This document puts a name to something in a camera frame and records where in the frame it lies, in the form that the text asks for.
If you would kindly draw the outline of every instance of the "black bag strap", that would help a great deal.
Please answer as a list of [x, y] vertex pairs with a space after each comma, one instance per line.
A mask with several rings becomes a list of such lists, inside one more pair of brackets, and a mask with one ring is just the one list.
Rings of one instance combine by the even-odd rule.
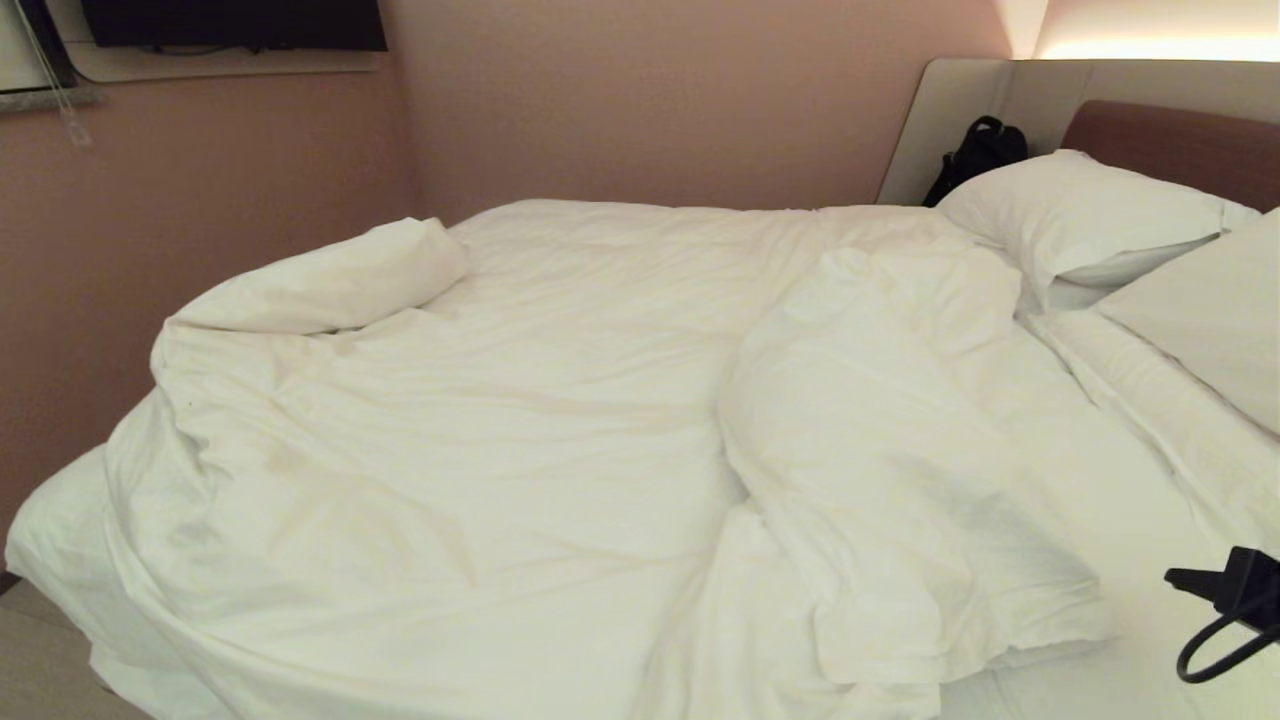
[[972, 126], [969, 126], [969, 132], [966, 132], [965, 135], [973, 135], [973, 133], [978, 132], [979, 129], [982, 129], [983, 126], [987, 126], [991, 129], [996, 131], [996, 135], [1000, 135], [1000, 133], [1005, 132], [1005, 123], [1000, 122], [1000, 118], [992, 118], [991, 115], [983, 115], [983, 117], [978, 118], [977, 120], [974, 120]]
[[938, 174], [938, 179], [933, 181], [933, 187], [929, 188], [929, 193], [924, 196], [925, 208], [937, 208], [938, 202], [947, 196], [948, 192], [955, 190], [956, 179], [952, 177], [952, 168], [955, 167], [955, 152], [947, 152], [942, 156], [942, 173]]

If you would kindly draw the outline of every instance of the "television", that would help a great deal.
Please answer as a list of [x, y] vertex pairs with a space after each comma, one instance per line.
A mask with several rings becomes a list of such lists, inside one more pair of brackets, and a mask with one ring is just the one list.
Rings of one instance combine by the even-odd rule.
[[378, 0], [82, 0], [100, 47], [387, 50]]

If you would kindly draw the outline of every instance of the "black object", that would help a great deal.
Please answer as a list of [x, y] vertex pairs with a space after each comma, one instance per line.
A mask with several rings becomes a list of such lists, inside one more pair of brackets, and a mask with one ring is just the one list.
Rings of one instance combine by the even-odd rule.
[[936, 208], [965, 181], [996, 168], [1021, 163], [1028, 155], [1023, 131], [983, 115], [969, 126], [960, 149], [942, 156], [942, 173], [924, 199], [924, 206]]
[[[1280, 562], [1265, 552], [1235, 547], [1221, 573], [1174, 569], [1165, 573], [1165, 580], [1176, 589], [1212, 602], [1213, 610], [1222, 615], [1197, 633], [1179, 655], [1178, 676], [1184, 682], [1207, 683], [1271, 643], [1280, 642]], [[1190, 671], [1196, 652], [1233, 623], [1245, 625], [1258, 637], [1208, 667]]]
[[387, 50], [378, 0], [82, 0], [101, 47]]

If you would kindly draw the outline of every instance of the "headboard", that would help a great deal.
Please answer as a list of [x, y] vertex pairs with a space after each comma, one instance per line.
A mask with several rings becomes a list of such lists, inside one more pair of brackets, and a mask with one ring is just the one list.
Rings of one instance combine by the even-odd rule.
[[1262, 211], [1280, 206], [1280, 126], [1094, 100], [1075, 113], [1062, 147]]

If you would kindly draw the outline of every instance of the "wall light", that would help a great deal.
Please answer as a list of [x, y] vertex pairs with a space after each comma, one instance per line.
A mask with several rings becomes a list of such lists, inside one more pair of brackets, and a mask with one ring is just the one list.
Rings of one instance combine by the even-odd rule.
[[1280, 33], [1235, 37], [1152, 37], [1069, 41], [1039, 53], [1044, 60], [1251, 60], [1280, 63]]

